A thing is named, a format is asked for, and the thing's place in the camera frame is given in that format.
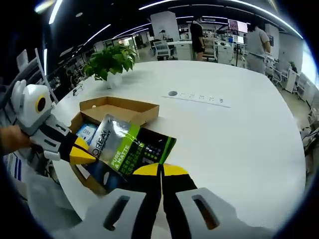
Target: l'oreal logo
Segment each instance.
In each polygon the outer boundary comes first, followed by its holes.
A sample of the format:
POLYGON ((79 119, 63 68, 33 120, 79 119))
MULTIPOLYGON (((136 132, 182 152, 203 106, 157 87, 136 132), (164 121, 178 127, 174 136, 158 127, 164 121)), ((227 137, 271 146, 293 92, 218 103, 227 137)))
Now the l'oreal logo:
POLYGON ((110 136, 110 131, 102 131, 100 134, 100 137, 98 141, 96 142, 96 145, 94 147, 94 150, 92 151, 93 156, 99 158, 102 152, 102 149, 105 146, 106 141, 108 140, 110 136))

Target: green plant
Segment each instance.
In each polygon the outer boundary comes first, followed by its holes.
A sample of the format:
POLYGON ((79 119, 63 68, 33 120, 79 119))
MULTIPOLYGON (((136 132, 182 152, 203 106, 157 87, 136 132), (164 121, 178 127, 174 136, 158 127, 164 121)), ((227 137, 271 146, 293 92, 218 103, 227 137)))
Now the green plant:
POLYGON ((295 63, 293 61, 290 61, 289 63, 291 65, 291 67, 295 67, 295 63))
POLYGON ((87 77, 95 74, 96 80, 107 81, 108 74, 122 73, 123 68, 133 70, 136 53, 128 47, 116 45, 92 54, 89 62, 84 66, 87 77))

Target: office chair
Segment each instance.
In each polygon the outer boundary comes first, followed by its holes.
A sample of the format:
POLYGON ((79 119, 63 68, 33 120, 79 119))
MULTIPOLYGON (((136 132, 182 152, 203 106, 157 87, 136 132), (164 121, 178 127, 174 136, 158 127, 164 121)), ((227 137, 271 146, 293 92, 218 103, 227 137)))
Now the office chair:
POLYGON ((287 61, 280 61, 274 64, 269 75, 272 76, 272 82, 275 86, 280 84, 283 88, 282 83, 288 80, 290 68, 291 65, 287 61))
POLYGON ((158 59, 158 61, 163 60, 164 57, 168 59, 172 55, 172 52, 174 51, 174 48, 170 49, 168 47, 168 44, 166 41, 154 42, 154 47, 156 50, 156 58, 158 59))

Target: box lid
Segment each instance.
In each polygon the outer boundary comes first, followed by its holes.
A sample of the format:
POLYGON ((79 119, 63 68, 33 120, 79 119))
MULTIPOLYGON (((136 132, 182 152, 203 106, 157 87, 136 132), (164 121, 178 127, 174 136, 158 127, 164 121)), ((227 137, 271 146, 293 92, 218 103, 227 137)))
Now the box lid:
POLYGON ((100 123, 107 114, 120 120, 143 125, 159 115, 159 105, 116 97, 101 97, 80 102, 80 111, 100 123))

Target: white robotic hand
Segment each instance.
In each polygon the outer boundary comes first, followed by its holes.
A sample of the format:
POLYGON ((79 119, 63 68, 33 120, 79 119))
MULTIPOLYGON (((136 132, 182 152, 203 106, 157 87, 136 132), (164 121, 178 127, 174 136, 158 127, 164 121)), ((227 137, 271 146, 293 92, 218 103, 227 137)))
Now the white robotic hand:
POLYGON ((51 160, 63 159, 73 164, 95 162, 87 150, 86 142, 72 134, 70 129, 51 114, 52 101, 49 89, 42 85, 26 85, 17 81, 11 96, 17 124, 30 136, 32 143, 43 149, 51 160))

